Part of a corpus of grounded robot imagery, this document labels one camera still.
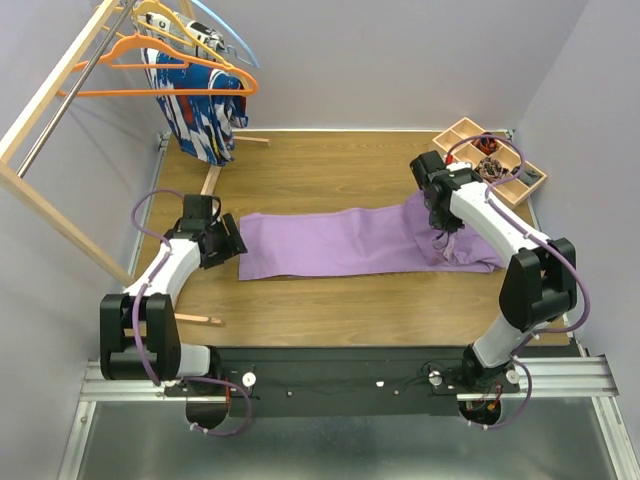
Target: purple towel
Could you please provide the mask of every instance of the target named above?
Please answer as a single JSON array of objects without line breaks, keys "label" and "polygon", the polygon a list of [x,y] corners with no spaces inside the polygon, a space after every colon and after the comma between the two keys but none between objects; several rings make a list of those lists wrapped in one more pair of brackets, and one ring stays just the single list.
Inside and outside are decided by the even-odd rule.
[{"label": "purple towel", "polygon": [[240,219],[240,234],[248,250],[240,255],[240,280],[279,275],[489,273],[504,266],[470,227],[451,235],[429,227],[421,192],[393,207],[312,215],[253,213]]}]

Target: gray wall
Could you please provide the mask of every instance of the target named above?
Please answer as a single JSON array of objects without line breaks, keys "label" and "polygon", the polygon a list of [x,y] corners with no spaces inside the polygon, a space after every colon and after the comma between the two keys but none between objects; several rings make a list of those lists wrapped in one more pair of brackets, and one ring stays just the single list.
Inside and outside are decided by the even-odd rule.
[{"label": "gray wall", "polygon": [[549,173],[535,197],[542,227],[578,249],[593,313],[580,337],[606,353],[640,451],[638,246],[640,3],[591,0],[518,127]]},{"label": "gray wall", "polygon": [[251,128],[357,129],[514,126],[587,3],[203,1],[262,63]]},{"label": "gray wall", "polygon": [[[0,15],[0,134],[91,13],[85,0],[32,0],[13,2]],[[103,88],[138,81],[144,85],[105,68],[91,79]],[[148,191],[154,137],[166,129],[151,98],[78,99],[26,179],[126,266],[134,239],[129,210]],[[16,155],[14,168],[34,140]],[[114,281],[2,189],[0,215],[0,478],[50,479],[86,361],[97,356],[98,305]]]}]

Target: wooden table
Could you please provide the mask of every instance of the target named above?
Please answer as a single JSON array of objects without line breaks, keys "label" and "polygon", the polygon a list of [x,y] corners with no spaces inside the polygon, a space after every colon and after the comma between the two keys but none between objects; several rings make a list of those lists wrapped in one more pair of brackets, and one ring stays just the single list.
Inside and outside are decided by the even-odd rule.
[{"label": "wooden table", "polygon": [[[216,195],[236,221],[252,212],[301,214],[394,205],[416,190],[409,162],[426,151],[427,133],[268,132],[271,147],[240,145],[222,169]],[[172,140],[158,188],[199,193],[208,165]],[[158,195],[148,226],[164,232],[181,216],[174,196]],[[531,223],[526,204],[517,213]],[[137,275],[158,242],[146,238]],[[222,318],[226,326],[181,324],[184,342],[218,346],[466,345],[498,313],[504,271],[402,273],[347,278],[239,282],[238,257],[198,270],[176,311]],[[567,344],[565,335],[539,344]]]}]

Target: gray floor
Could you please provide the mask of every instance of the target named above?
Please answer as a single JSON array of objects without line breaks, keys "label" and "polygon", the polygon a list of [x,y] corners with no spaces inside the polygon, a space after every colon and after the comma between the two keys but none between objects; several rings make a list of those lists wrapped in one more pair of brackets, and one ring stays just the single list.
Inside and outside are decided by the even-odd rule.
[{"label": "gray floor", "polygon": [[429,416],[289,418],[257,419],[228,439],[190,432],[183,409],[100,405],[80,478],[615,478],[589,399],[537,399],[517,423],[489,432]]}]

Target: wooden box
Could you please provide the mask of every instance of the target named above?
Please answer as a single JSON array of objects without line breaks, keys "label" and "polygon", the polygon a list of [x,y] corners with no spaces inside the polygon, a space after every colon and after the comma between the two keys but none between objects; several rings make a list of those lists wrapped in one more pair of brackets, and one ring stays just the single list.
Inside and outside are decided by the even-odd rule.
[{"label": "wooden box", "polygon": [[[472,135],[480,135],[486,131],[486,129],[465,117],[434,138],[433,147],[435,147],[435,149],[440,152],[444,158],[449,149],[463,138],[467,138]],[[500,148],[490,156],[499,160],[505,168],[509,169],[509,171],[511,171],[516,165],[520,164],[518,154],[506,144],[501,143]],[[471,142],[465,143],[453,151],[454,161],[469,162],[474,168],[478,165],[478,162],[485,157],[486,155],[471,145]],[[510,208],[515,208],[517,205],[525,201],[527,197],[535,192],[547,178],[547,175],[535,165],[532,165],[529,162],[526,162],[526,164],[527,169],[534,170],[540,175],[540,179],[536,183],[529,187],[516,178],[515,180],[498,186],[493,191],[496,196]]]}]

